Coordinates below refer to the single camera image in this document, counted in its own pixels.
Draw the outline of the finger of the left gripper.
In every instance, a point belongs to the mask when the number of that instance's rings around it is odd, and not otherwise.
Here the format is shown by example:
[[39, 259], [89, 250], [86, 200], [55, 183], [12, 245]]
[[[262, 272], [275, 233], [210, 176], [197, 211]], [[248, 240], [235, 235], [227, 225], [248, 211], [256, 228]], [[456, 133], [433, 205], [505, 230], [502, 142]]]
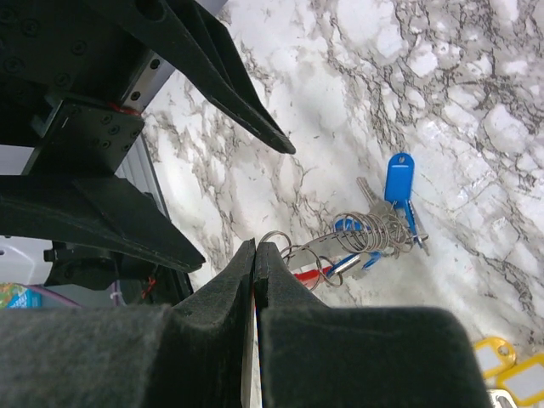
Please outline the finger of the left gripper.
[[205, 262], [151, 198], [116, 176], [3, 175], [1, 232], [119, 252], [182, 272]]
[[196, 1], [92, 1], [233, 121], [282, 154], [296, 148], [262, 105], [226, 27]]

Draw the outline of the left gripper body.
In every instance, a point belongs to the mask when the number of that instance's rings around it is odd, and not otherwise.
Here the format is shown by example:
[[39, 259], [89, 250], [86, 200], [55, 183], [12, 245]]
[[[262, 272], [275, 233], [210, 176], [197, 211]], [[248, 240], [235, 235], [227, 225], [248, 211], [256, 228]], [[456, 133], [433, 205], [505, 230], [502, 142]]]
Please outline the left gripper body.
[[[143, 113], [173, 68], [91, 2], [2, 2], [1, 177], [116, 176], [169, 218]], [[1, 232], [4, 283], [112, 289], [129, 303], [175, 304], [192, 292], [189, 273]]]

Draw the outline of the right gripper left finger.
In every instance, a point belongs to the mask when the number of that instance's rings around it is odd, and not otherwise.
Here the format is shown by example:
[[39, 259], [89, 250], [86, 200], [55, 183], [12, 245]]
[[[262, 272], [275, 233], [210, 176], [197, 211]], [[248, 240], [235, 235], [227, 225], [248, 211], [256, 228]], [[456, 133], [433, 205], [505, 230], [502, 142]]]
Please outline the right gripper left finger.
[[2, 406], [249, 406], [255, 255], [175, 306], [3, 310]]

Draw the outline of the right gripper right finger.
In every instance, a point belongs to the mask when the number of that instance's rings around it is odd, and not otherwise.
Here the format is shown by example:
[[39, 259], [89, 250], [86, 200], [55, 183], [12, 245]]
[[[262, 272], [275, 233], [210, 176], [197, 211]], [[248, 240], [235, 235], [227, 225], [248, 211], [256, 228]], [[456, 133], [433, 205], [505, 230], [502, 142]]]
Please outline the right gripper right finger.
[[254, 295], [266, 407], [487, 407], [458, 319], [429, 307], [333, 308], [258, 246]]

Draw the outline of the blue tag key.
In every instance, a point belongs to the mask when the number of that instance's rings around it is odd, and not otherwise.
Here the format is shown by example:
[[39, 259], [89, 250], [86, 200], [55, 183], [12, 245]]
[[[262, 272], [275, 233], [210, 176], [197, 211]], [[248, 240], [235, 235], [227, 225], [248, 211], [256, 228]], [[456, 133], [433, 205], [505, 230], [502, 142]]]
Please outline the blue tag key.
[[385, 224], [397, 253], [409, 252], [418, 246], [429, 256], [428, 234], [420, 222], [412, 203], [412, 185], [415, 162], [408, 153], [398, 153], [388, 162], [383, 198], [375, 194], [367, 180], [356, 179], [357, 185], [366, 198], [370, 213], [378, 216]]

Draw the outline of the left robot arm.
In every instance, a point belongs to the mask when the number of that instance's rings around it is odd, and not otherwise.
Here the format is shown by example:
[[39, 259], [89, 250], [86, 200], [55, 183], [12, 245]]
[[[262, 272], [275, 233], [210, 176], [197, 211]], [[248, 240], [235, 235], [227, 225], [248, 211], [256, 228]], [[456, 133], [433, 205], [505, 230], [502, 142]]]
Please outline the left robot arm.
[[220, 1], [1, 4], [1, 281], [103, 290], [150, 280], [175, 302], [203, 255], [160, 203], [142, 132], [178, 71], [283, 154]]

